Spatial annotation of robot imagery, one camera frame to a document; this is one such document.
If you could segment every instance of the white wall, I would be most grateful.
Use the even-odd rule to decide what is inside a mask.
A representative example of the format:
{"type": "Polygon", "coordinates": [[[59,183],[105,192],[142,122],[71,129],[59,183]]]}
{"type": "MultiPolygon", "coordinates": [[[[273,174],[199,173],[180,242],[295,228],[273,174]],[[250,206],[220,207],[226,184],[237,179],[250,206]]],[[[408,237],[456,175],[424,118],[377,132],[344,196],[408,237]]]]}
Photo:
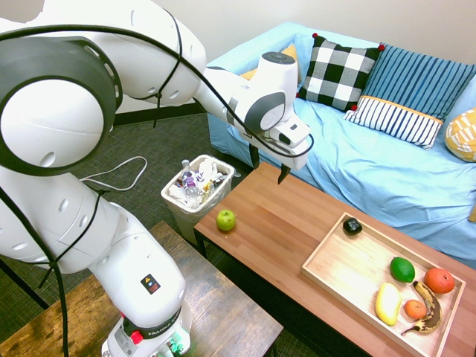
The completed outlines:
{"type": "MultiPolygon", "coordinates": [[[[284,21],[476,63],[476,0],[153,0],[203,43],[214,60],[284,21]]],[[[0,17],[26,22],[44,0],[0,0],[0,17]]],[[[120,112],[147,109],[127,98],[120,112]]]]}

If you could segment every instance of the orange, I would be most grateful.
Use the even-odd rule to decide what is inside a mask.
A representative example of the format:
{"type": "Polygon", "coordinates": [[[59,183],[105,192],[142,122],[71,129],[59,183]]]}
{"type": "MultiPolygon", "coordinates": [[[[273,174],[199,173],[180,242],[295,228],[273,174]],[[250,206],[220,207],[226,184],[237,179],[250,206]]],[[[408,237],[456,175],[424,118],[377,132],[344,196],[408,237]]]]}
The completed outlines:
{"type": "Polygon", "coordinates": [[[404,310],[407,315],[415,320],[426,315],[426,306],[418,300],[409,300],[405,303],[404,310]]]}
{"type": "Polygon", "coordinates": [[[454,288],[454,280],[445,269],[431,268],[425,274],[425,284],[436,294],[446,294],[454,288]]]}

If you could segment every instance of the white trash can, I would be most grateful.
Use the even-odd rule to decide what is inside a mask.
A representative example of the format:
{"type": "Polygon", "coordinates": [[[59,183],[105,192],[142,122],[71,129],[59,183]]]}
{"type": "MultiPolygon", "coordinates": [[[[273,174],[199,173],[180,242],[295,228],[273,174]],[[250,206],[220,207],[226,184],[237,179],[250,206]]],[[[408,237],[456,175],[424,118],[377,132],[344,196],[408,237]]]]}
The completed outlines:
{"type": "Polygon", "coordinates": [[[200,155],[198,158],[190,162],[190,168],[193,171],[199,169],[200,164],[205,159],[211,159],[216,163],[216,168],[221,173],[226,173],[227,177],[223,182],[207,197],[204,203],[201,203],[197,208],[189,208],[178,199],[170,195],[170,188],[176,184],[180,178],[181,170],[175,175],[172,180],[161,191],[162,199],[167,203],[168,208],[172,211],[177,225],[180,228],[182,236],[193,244],[197,244],[193,227],[210,212],[222,199],[225,198],[231,191],[231,179],[234,177],[235,168],[209,155],[200,155]]]}

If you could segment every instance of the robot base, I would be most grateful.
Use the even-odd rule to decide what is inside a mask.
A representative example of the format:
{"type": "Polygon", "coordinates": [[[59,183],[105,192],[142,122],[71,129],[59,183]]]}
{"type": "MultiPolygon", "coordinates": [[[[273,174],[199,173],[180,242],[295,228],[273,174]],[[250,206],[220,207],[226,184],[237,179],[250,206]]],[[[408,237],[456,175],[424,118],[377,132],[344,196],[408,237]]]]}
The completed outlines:
{"type": "Polygon", "coordinates": [[[176,322],[163,334],[150,340],[134,344],[122,328],[121,318],[104,341],[102,357],[176,357],[190,349],[192,312],[184,301],[176,322]]]}

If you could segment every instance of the lime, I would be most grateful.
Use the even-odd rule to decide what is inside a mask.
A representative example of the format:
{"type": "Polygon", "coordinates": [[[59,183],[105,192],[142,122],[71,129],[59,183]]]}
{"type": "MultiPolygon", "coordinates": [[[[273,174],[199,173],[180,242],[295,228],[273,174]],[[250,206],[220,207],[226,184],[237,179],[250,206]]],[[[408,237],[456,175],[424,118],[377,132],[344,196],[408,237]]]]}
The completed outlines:
{"type": "Polygon", "coordinates": [[[390,273],[392,277],[402,283],[411,283],[415,278],[415,268],[405,258],[394,257],[390,262],[390,273]]]}

